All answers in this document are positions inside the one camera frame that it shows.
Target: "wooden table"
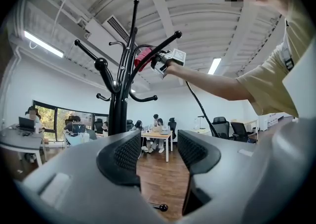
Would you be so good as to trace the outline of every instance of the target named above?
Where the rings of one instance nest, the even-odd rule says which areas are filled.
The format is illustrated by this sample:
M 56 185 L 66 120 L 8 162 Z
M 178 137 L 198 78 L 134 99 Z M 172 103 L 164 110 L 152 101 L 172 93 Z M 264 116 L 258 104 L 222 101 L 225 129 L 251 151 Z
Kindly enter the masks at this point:
M 172 131 L 170 131 L 170 133 L 166 134 L 166 135 L 162 135 L 159 132 L 151 132 L 151 133 L 144 133 L 144 132 L 142 132 L 142 137 L 149 137 L 149 138 L 156 138 L 156 139 L 165 139 L 166 140 L 166 162 L 169 162 L 169 144 L 168 144 L 168 139 L 169 139 L 169 137 L 171 139 L 170 150 L 172 152 L 173 151 Z

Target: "white wall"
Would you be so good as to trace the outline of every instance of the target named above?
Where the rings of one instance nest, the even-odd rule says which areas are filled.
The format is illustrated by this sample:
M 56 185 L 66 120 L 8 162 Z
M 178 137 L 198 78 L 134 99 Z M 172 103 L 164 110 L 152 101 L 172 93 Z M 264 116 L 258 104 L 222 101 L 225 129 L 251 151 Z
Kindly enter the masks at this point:
M 245 109 L 248 101 L 226 101 L 194 86 L 193 89 L 211 122 L 214 117 L 218 116 L 224 116 L 228 121 L 249 119 L 248 109 Z M 66 76 L 23 56 L 12 76 L 7 92 L 5 123 L 6 125 L 17 123 L 18 117 L 25 114 L 33 100 L 72 110 L 108 113 L 109 103 L 97 99 L 95 97 L 97 93 L 109 95 L 104 90 Z M 169 118 L 175 117 L 177 129 L 189 130 L 194 126 L 194 119 L 202 115 L 197 102 L 186 86 L 145 93 L 138 97 L 148 97 L 153 94 L 158 96 L 157 101 L 138 103 L 129 99 L 127 118 L 132 119 L 134 123 L 141 120 L 145 126 L 152 124 L 153 115 L 158 113 L 164 122 L 167 123 Z M 205 119 L 202 119 L 201 126 L 208 128 Z
M 84 112 L 109 112 L 109 103 L 96 98 L 104 90 L 51 69 L 27 56 L 17 66 L 6 95 L 4 119 L 7 126 L 18 123 L 33 100 Z
M 231 119 L 245 119 L 243 104 L 248 101 L 227 101 L 194 86 L 192 87 L 211 122 L 213 122 L 214 117 L 221 116 L 228 121 Z M 186 86 L 167 91 L 151 92 L 150 94 L 146 93 L 138 95 L 138 97 L 144 98 L 153 94 L 158 96 L 157 101 L 137 103 L 134 100 L 129 100 L 127 118 L 132 119 L 134 123 L 141 120 L 143 125 L 146 126 L 153 123 L 153 115 L 157 113 L 166 123 L 169 118 L 174 117 L 177 122 L 176 129 L 190 130 L 194 127 L 194 119 L 203 115 L 198 103 Z M 205 119 L 202 119 L 201 126 L 209 128 Z

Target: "mesh chair back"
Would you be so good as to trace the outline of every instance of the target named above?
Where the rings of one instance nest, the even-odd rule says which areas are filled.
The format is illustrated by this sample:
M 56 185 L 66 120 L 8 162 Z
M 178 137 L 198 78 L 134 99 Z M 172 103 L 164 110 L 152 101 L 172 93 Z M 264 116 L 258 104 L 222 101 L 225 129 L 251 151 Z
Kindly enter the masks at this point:
M 215 128 L 216 132 L 218 133 L 218 136 L 222 139 L 229 139 L 229 122 L 223 122 L 215 124 L 213 123 L 213 127 Z
M 129 131 L 129 130 L 131 130 L 132 128 L 133 128 L 133 126 L 134 126 L 134 124 L 133 124 L 133 121 L 131 120 L 131 119 L 128 119 L 127 121 L 126 121 L 126 129 L 127 129 L 127 131 Z
M 231 125 L 234 130 L 234 133 L 236 133 L 239 136 L 247 136 L 247 131 L 243 123 L 231 122 Z
M 102 134 L 103 133 L 103 128 L 102 128 L 103 122 L 102 122 L 102 119 L 101 119 L 101 121 L 98 121 L 98 119 L 97 119 L 97 121 L 94 122 L 94 126 L 95 126 L 95 129 L 96 129 L 98 134 Z
M 225 119 L 225 117 L 216 117 L 213 119 L 213 123 L 222 123 L 222 122 L 226 122 L 227 120 Z
M 176 126 L 177 126 L 177 122 L 168 122 L 168 126 L 170 126 L 170 130 L 172 130 L 172 139 L 176 138 Z

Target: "fluorescent light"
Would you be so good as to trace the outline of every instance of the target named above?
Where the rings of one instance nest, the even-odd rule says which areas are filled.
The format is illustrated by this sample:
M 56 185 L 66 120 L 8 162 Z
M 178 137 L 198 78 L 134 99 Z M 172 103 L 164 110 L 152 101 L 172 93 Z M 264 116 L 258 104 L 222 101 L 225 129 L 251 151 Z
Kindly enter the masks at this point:
M 41 47 L 45 48 L 46 50 L 56 54 L 57 56 L 63 57 L 64 54 L 62 52 L 56 50 L 55 48 L 51 47 L 50 45 L 48 45 L 48 44 L 44 43 L 43 41 L 39 40 L 38 38 L 34 37 L 32 34 L 24 31 L 24 36 L 26 38 L 28 38 L 29 40 L 33 41 L 34 43 L 36 43 L 36 44 L 40 45 Z
M 219 63 L 221 62 L 221 60 L 222 60 L 222 58 L 213 59 L 211 68 L 208 71 L 209 75 L 213 75 L 215 73 L 215 70 L 217 69 L 217 67 L 218 67 Z

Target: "laptop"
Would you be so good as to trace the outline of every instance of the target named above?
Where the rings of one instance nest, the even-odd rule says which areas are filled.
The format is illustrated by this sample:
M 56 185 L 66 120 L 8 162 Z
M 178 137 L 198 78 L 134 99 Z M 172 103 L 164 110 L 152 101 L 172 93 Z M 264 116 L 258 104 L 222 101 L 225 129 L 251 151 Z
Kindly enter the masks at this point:
M 87 130 L 87 133 L 89 134 L 90 139 L 92 139 L 92 140 L 98 139 L 94 130 L 90 130 L 90 129 L 86 129 L 86 130 Z
M 153 127 L 153 132 L 160 133 L 162 131 L 162 126 Z
M 35 131 L 35 121 L 32 119 L 19 117 L 19 129 L 29 132 Z
M 84 124 L 73 124 L 73 134 L 85 133 Z

